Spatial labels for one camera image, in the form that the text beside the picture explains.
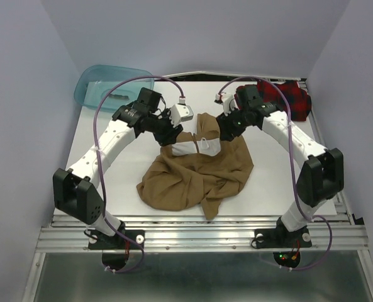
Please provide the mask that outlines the red plaid skirt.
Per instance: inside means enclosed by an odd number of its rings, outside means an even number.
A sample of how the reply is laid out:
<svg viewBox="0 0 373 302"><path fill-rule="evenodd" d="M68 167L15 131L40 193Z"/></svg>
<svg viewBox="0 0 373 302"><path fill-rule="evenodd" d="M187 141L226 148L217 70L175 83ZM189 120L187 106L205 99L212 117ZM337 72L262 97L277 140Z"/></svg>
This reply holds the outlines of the red plaid skirt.
<svg viewBox="0 0 373 302"><path fill-rule="evenodd" d="M291 120L304 122L312 109L312 102L310 95L304 90L298 87L296 81L286 81L282 84L274 84L284 95L285 99L289 104L291 111ZM276 89L263 80L258 81L257 84L250 84L244 86L238 86L234 95L239 109L242 108L244 98L249 98L250 95L243 95L244 92L255 93L258 92L259 96L265 103L271 102L278 104L284 111L287 111L286 104L283 101L281 95Z"/></svg>

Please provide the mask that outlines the tan skirt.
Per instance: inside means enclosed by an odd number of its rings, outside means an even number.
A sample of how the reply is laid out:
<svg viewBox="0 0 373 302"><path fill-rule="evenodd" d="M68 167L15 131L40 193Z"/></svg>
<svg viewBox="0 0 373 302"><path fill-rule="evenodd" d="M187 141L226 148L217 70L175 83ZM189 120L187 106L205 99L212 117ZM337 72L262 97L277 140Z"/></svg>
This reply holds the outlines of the tan skirt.
<svg viewBox="0 0 373 302"><path fill-rule="evenodd" d="M220 140L216 118L199 114L196 132L181 132L159 155L136 189L140 199L156 210L182 211L200 205L208 220L223 199L239 194L254 164L243 137Z"/></svg>

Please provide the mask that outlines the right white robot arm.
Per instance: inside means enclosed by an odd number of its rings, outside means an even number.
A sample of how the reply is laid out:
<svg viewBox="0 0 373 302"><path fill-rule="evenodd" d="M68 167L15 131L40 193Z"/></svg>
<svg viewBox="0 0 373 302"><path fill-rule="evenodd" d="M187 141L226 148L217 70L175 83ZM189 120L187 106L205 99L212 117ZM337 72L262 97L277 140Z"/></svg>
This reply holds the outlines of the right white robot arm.
<svg viewBox="0 0 373 302"><path fill-rule="evenodd" d="M275 102L264 101L255 85L240 86L233 96L220 91L215 102L223 107L216 118L222 141L231 142L247 127L256 126L288 152L291 167L300 168L298 175L292 175L294 201L274 228L255 231L253 247L275 249L295 243L310 247L307 224L344 187L342 152L314 141L295 125L290 112Z"/></svg>

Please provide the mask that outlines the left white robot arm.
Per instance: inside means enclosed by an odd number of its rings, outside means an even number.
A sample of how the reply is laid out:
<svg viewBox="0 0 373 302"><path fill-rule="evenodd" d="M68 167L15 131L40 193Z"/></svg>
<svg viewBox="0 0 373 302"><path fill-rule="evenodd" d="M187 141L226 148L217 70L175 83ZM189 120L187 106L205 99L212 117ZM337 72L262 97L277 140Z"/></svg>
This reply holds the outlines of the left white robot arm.
<svg viewBox="0 0 373 302"><path fill-rule="evenodd" d="M141 89L136 100L113 113L101 135L97 133L97 119L94 119L93 145L77 162L67 169L57 169L52 177L55 208L93 227L112 248L124 242L138 249L142 245L128 237L124 222L107 210L105 172L140 134L153 133L155 140L166 146L174 143L183 130L181 123L193 117L185 95L180 95L177 103L163 111L159 111L161 100L161 93Z"/></svg>

